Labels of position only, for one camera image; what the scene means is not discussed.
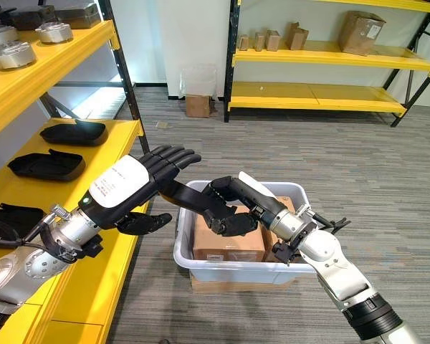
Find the gray carpet floor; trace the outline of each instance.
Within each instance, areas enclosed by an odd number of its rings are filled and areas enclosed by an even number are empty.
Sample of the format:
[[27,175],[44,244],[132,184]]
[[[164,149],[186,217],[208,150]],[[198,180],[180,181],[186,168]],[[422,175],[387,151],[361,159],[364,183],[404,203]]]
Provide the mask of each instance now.
[[[136,94],[152,148],[181,144],[203,156],[179,181],[240,170],[293,181],[314,210],[352,220],[338,234],[346,256],[430,344],[430,107],[415,107],[397,128],[388,114],[309,111],[239,110],[223,123],[221,103],[211,118],[191,119],[166,88]],[[132,154],[142,154],[138,141]],[[150,209],[178,211],[160,198]],[[193,294],[173,260],[175,225],[141,242],[108,343],[358,343],[313,275],[280,292]]]

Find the white plastic bin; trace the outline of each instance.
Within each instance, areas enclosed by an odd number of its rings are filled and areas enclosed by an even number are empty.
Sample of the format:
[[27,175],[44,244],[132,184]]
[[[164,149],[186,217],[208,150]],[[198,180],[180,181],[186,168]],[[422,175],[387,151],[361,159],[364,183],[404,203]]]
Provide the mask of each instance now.
[[[187,186],[202,191],[208,183],[209,181],[190,181]],[[304,189],[296,183],[264,182],[262,184],[277,196],[289,196],[296,209],[303,204],[309,204]],[[290,264],[288,267],[283,263],[194,260],[195,222],[196,213],[180,208],[173,258],[181,267],[190,269],[198,281],[254,282],[280,285],[293,280],[300,274],[315,273],[315,270],[309,264]]]

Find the white wall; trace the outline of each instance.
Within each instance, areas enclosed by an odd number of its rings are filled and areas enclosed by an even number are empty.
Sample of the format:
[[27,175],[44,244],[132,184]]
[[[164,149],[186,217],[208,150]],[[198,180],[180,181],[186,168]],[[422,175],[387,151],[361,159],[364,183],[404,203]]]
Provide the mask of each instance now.
[[217,68],[218,96],[223,95],[228,0],[156,0],[169,95],[178,95],[185,65],[205,63]]
[[[157,0],[169,95],[178,94],[179,71],[188,63],[214,63],[218,67],[218,95],[223,93],[228,33],[229,0]],[[311,0],[242,0],[239,34],[253,37],[255,31],[276,29],[284,34],[288,22],[299,21],[309,29],[309,39],[335,40],[344,13],[372,11],[387,21],[378,44],[406,46],[419,27],[424,13],[385,7],[325,3]],[[424,37],[420,54],[430,59],[430,39]],[[242,62],[234,79],[241,81],[321,82],[380,86],[390,70],[323,64]],[[424,72],[416,72],[419,85]],[[390,92],[404,98],[407,72]],[[417,102],[430,106],[430,87]]]
[[133,82],[166,82],[155,0],[111,1]]

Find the metal shelving unit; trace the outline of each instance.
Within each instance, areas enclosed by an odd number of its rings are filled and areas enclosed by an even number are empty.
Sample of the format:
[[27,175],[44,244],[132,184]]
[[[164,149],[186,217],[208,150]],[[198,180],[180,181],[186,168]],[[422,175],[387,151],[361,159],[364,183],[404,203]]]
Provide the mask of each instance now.
[[[232,108],[281,108],[281,109],[319,109],[352,110],[393,113],[395,127],[404,118],[430,83],[430,62],[417,55],[420,38],[430,25],[430,3],[423,0],[315,0],[387,6],[397,9],[410,9],[428,12],[407,48],[375,46],[368,56],[346,54],[339,50],[334,42],[309,41],[303,50],[289,50],[281,42],[279,50],[260,52],[254,49],[239,51],[236,49],[237,29],[239,27],[242,0],[231,0],[229,14],[228,47],[226,51],[226,75],[224,84],[224,121],[229,122]],[[234,67],[238,62],[288,62],[316,63],[327,65],[352,65],[365,67],[383,67],[393,69],[382,88],[312,85],[276,82],[233,82]],[[398,103],[387,92],[399,70],[410,70],[406,86],[406,101]],[[411,96],[414,70],[428,72],[420,88]]]
[[[137,137],[143,152],[149,151],[110,1],[99,0],[99,5],[104,21],[91,29],[73,30],[71,42],[43,45],[38,44],[34,32],[20,32],[21,38],[31,42],[37,61],[25,68],[0,71],[0,131],[39,97],[53,117],[15,156],[47,153],[53,148],[83,156],[85,170],[75,180],[61,183],[18,177],[5,166],[0,170],[0,203],[33,206],[45,211],[53,203],[60,203],[66,209],[73,209],[92,181],[129,153]],[[120,82],[59,82],[106,42],[110,42]],[[74,122],[73,119],[58,118],[57,109],[76,117],[47,94],[55,85],[122,87],[133,120],[90,120],[104,123],[108,131],[106,142],[97,147],[48,144],[39,136],[41,129]],[[145,212],[147,205],[135,211]],[[104,249],[96,259],[83,259],[49,279],[9,318],[0,330],[0,344],[100,344],[106,341],[138,238],[116,230],[103,231],[101,235]],[[0,249],[0,257],[8,251]]]

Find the robotic arm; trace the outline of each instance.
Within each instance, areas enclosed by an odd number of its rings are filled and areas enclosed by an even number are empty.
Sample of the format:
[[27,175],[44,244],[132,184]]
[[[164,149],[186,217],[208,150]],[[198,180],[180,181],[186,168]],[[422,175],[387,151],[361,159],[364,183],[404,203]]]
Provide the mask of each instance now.
[[0,240],[16,247],[0,259],[0,328],[50,277],[78,259],[99,254],[101,229],[117,227],[125,234],[144,235],[167,224],[170,214],[149,216],[132,210],[200,160],[193,150],[169,145],[138,160],[124,156],[91,184],[76,209],[53,206],[25,238]]
[[[163,189],[161,195],[172,203],[182,205],[179,195],[186,187],[173,186]],[[295,257],[301,256],[312,265],[323,289],[362,343],[422,343],[360,270],[345,258],[334,234],[349,221],[328,221],[312,211],[308,204],[293,214],[271,191],[242,172],[239,178],[228,176],[212,181],[201,194],[221,204],[239,199],[250,210],[249,214],[220,216],[210,208],[193,207],[192,210],[202,214],[215,233],[224,236],[246,234],[255,229],[260,221],[282,239],[273,248],[278,260],[289,264]],[[327,228],[333,229],[332,232],[321,230]]]

